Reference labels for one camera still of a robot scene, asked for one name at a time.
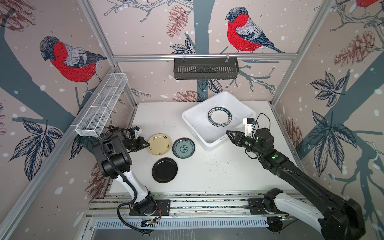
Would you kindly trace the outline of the cream yellow small plate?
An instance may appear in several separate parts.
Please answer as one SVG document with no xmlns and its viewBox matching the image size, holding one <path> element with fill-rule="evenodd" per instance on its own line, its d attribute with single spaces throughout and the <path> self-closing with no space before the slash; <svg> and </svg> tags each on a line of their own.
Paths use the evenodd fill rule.
<svg viewBox="0 0 384 240">
<path fill-rule="evenodd" d="M 150 146 L 149 153 L 155 156 L 166 154 L 172 147 L 171 138 L 165 134 L 156 134 L 148 140 Z"/>
</svg>

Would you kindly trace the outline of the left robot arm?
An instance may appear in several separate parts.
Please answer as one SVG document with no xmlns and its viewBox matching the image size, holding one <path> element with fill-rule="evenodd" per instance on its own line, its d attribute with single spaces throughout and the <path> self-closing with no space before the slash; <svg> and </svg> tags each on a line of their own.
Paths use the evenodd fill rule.
<svg viewBox="0 0 384 240">
<path fill-rule="evenodd" d="M 102 175 L 117 180 L 129 192 L 132 197 L 129 205 L 134 211 L 150 216 L 157 211 L 157 203 L 133 173 L 133 162 L 129 155 L 150 147 L 143 137 L 137 136 L 139 131 L 139 128 L 109 126 L 108 131 L 100 135 L 100 141 L 93 145 L 93 153 Z"/>
</svg>

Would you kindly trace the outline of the green rim plate front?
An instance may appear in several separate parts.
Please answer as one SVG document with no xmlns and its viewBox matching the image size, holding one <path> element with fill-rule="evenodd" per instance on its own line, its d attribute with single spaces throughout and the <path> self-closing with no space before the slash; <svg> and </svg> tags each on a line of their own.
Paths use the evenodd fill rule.
<svg viewBox="0 0 384 240">
<path fill-rule="evenodd" d="M 215 127 L 226 127 L 232 119 L 232 113 L 223 107 L 214 107 L 208 112 L 208 121 Z"/>
</svg>

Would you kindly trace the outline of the teal patterned small plate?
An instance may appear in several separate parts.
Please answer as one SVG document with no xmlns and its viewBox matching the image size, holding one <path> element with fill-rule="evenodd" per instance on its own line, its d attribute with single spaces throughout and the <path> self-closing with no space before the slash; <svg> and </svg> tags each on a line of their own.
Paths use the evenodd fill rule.
<svg viewBox="0 0 384 240">
<path fill-rule="evenodd" d="M 173 144 L 173 154 L 179 159 L 187 159 L 191 157 L 196 150 L 195 143 L 189 138 L 180 138 Z"/>
</svg>

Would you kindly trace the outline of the white plastic bin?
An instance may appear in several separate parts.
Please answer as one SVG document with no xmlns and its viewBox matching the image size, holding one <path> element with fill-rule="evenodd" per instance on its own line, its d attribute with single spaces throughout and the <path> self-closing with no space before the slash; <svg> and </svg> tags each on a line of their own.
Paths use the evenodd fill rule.
<svg viewBox="0 0 384 240">
<path fill-rule="evenodd" d="M 220 128 L 210 124 L 208 112 L 214 107 L 223 107 L 232 113 L 233 119 L 228 126 Z M 221 92 L 182 113 L 183 120 L 207 151 L 216 148 L 228 138 L 226 131 L 242 130 L 243 119 L 255 116 L 254 110 L 241 103 L 229 92 Z"/>
</svg>

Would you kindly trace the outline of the black round plate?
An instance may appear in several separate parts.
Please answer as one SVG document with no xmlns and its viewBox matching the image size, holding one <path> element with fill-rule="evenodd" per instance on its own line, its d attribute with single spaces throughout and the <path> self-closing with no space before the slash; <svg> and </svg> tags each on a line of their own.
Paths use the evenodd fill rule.
<svg viewBox="0 0 384 240">
<path fill-rule="evenodd" d="M 152 168 L 152 176 L 158 183 L 165 184 L 172 181 L 178 173 L 178 165 L 171 158 L 158 160 Z"/>
</svg>

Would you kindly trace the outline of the horizontal aluminium frame bar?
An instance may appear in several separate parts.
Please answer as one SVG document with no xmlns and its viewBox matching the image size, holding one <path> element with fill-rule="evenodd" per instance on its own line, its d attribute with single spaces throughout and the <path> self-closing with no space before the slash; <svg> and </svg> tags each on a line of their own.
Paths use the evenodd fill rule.
<svg viewBox="0 0 384 240">
<path fill-rule="evenodd" d="M 113 60 L 121 62 L 161 62 L 173 61 L 174 59 L 198 59 L 198 58 L 237 58 L 238 60 L 288 60 L 293 61 L 298 58 L 296 53 L 256 53 L 256 54 L 195 54 L 195 55 L 115 55 Z"/>
</svg>

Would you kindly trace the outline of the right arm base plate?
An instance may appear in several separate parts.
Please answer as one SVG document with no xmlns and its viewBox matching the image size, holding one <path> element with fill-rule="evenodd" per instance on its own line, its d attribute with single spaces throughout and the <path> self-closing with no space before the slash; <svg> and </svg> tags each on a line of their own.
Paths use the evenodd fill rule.
<svg viewBox="0 0 384 240">
<path fill-rule="evenodd" d="M 280 211 L 272 200 L 248 199 L 248 203 L 247 209 L 250 210 L 252 215 L 288 215 L 288 213 Z"/>
</svg>

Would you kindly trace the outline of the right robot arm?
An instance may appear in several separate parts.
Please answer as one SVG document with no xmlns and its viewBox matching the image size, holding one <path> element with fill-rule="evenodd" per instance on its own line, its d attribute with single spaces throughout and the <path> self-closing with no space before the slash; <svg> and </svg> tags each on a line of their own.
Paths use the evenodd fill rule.
<svg viewBox="0 0 384 240">
<path fill-rule="evenodd" d="M 316 229 L 326 240 L 359 240 L 365 235 L 361 206 L 353 199 L 344 200 L 326 190 L 275 150 L 274 137 L 268 128 L 256 130 L 253 137 L 240 131 L 226 134 L 234 145 L 255 154 L 264 169 L 289 183 L 311 202 L 305 204 L 273 188 L 264 194 L 263 208 L 267 213 L 292 215 Z"/>
</svg>

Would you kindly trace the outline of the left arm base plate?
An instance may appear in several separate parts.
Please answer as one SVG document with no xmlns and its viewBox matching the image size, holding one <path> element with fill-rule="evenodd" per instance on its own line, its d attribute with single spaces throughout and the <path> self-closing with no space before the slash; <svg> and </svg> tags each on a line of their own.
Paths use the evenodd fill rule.
<svg viewBox="0 0 384 240">
<path fill-rule="evenodd" d="M 137 209 L 130 209 L 130 217 L 159 217 L 169 216 L 171 201 L 170 200 L 155 200 L 155 203 L 149 203 L 138 212 Z"/>
</svg>

